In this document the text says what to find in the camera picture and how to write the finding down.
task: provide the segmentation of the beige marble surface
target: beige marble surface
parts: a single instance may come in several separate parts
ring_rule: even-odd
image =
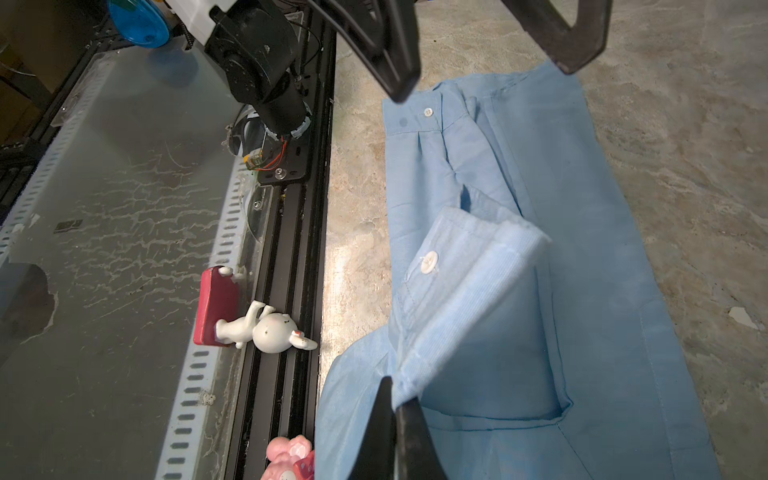
[[[574,11],[572,0],[555,3]],[[499,0],[416,10],[418,89],[544,59]],[[759,0],[616,2],[606,52],[578,74],[728,480],[768,472],[767,27]],[[340,41],[321,385],[333,359],[389,315],[383,98]]]

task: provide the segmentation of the perforated metal strip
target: perforated metal strip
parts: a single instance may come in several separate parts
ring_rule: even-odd
[[[27,186],[24,187],[24,191],[19,195],[10,213],[5,218],[5,222],[0,227],[0,265],[10,254],[13,243],[19,233],[35,222],[35,205],[43,191],[45,191],[45,187],[48,186],[48,182],[53,176],[64,152],[71,145],[75,132],[82,125],[94,100],[104,86],[104,82],[109,77],[110,72],[112,72],[112,68],[115,65],[114,56],[116,54],[117,52],[113,51],[107,52],[103,57],[94,60],[94,63],[91,63],[88,67],[89,70],[94,69],[94,74],[88,78],[88,83],[83,85],[79,94],[80,98],[73,107],[70,118],[66,120],[61,130],[56,134],[56,138],[51,142],[45,155],[40,160],[37,170],[29,179]]]
[[[246,218],[240,207],[238,175],[246,171],[243,162],[235,158],[209,267],[223,265],[237,268],[243,247],[243,235],[247,229]],[[221,347],[196,345],[190,335],[160,463],[157,466],[157,480],[189,480],[194,477],[204,437],[206,415],[210,409],[206,405],[206,395],[214,387],[220,352]]]

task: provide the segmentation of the white button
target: white button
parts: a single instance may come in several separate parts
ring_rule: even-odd
[[[422,273],[430,273],[437,266],[437,252],[427,253],[422,259]]]

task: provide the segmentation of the white rabbit figurine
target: white rabbit figurine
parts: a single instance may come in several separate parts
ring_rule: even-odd
[[[238,349],[253,340],[256,348],[264,353],[284,352],[291,345],[304,350],[317,348],[317,342],[297,330],[290,316],[275,313],[275,307],[256,300],[251,302],[245,316],[231,322],[224,319],[216,322],[216,339],[221,343],[234,343]]]

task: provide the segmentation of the blue plastic lid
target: blue plastic lid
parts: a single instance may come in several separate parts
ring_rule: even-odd
[[[168,23],[151,0],[110,0],[109,13],[118,31],[135,45],[156,48],[170,39]]]

